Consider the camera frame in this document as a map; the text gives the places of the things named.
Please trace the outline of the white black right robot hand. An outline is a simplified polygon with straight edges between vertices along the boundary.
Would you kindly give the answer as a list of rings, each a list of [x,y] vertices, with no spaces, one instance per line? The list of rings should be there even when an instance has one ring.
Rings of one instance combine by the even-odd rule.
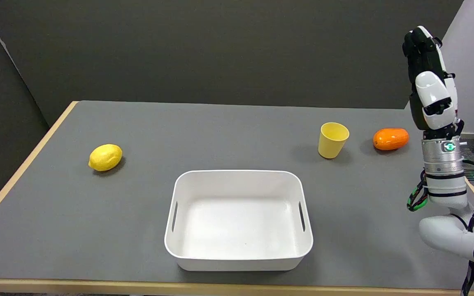
[[[402,52],[411,83],[409,105],[424,141],[458,141],[463,121],[458,117],[455,73],[446,69],[442,41],[424,26],[407,32]]]

